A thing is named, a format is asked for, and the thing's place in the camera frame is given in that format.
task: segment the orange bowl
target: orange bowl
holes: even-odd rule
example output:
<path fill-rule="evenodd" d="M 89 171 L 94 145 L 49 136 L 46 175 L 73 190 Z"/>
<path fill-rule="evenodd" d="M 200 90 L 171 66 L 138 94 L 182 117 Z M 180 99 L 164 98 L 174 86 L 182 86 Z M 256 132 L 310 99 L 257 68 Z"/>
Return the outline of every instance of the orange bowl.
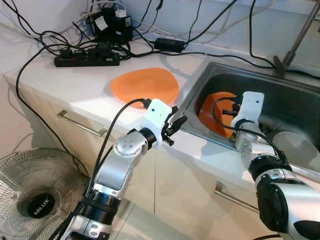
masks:
<path fill-rule="evenodd" d="M 212 116 L 212 104 L 220 98 L 228 97 L 232 98 L 235 97 L 234 94 L 226 91 L 216 92 L 213 94 L 208 95 L 202 107 L 198 113 L 199 120 L 211 131 L 216 134 L 219 134 L 225 138 L 230 138 L 233 134 L 233 130 L 224 128 L 223 126 L 219 125 Z M 232 110 L 233 101 L 231 100 L 223 100 L 219 101 L 214 106 L 214 114 L 219 119 L 220 122 L 227 126 L 231 126 L 231 121 L 234 118 L 233 116 L 222 114 L 222 110 Z"/>

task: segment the faucet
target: faucet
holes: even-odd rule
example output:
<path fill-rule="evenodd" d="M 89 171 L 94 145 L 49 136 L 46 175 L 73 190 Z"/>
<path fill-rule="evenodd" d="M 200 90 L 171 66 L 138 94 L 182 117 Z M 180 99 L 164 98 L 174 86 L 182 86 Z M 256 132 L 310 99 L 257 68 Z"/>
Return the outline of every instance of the faucet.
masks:
<path fill-rule="evenodd" d="M 304 39 L 309 27 L 311 26 L 313 20 L 315 19 L 315 16 L 317 12 L 320 9 L 320 0 L 317 0 L 315 3 L 313 10 L 311 11 L 308 19 L 306 20 L 301 32 L 299 33 L 298 37 L 296 38 L 292 48 L 287 52 L 284 59 L 281 61 L 278 56 L 273 57 L 274 65 L 275 65 L 275 71 L 273 72 L 273 75 L 283 78 L 285 76 L 286 71 L 288 70 L 291 62 L 296 56 L 296 51 Z"/>

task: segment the white countertop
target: white countertop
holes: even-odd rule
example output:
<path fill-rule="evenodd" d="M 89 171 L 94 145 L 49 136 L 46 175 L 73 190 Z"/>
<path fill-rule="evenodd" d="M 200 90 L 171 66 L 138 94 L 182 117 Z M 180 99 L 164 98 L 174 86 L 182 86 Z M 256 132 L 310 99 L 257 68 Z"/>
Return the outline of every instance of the white countertop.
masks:
<path fill-rule="evenodd" d="M 145 44 L 137 41 L 132 44 L 132 49 L 135 53 L 148 50 Z M 109 83 L 114 78 L 139 69 L 167 69 L 179 84 L 179 96 L 175 105 L 180 106 L 208 61 L 239 65 L 238 61 L 208 59 L 199 55 L 172 57 L 154 54 L 122 61 L 120 66 L 57 68 L 53 65 L 53 57 L 50 56 L 31 62 L 21 75 L 19 87 L 32 89 L 39 96 L 63 108 L 108 127 L 124 105 L 109 90 Z M 13 70 L 5 74 L 10 84 L 16 84 L 17 73 L 18 70 Z M 121 133 L 126 133 L 132 128 L 139 129 L 144 112 L 144 109 L 127 108 L 119 117 L 115 129 Z M 187 163 L 193 163 L 218 178 L 255 193 L 254 181 L 243 166 L 237 151 L 183 131 L 177 132 L 171 138 L 175 144 L 172 147 L 163 144 L 160 147 L 161 151 Z"/>

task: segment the power adapter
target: power adapter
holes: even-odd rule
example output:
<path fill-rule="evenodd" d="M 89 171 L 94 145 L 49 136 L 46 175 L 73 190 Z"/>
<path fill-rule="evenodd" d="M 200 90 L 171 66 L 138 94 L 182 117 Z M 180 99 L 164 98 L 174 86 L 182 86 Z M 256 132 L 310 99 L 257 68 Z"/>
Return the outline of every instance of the power adapter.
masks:
<path fill-rule="evenodd" d="M 167 38 L 157 38 L 153 43 L 155 49 L 174 53 L 181 53 L 185 49 L 185 44 L 184 41 Z"/>

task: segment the fan hub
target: fan hub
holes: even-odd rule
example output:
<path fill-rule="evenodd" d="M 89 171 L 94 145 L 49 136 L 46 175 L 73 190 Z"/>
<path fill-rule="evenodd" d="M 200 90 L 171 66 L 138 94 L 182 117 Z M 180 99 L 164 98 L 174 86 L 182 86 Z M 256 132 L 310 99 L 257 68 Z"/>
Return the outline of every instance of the fan hub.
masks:
<path fill-rule="evenodd" d="M 27 212 L 34 219 L 47 216 L 55 206 L 55 199 L 50 193 L 41 193 L 34 196 L 27 205 Z"/>

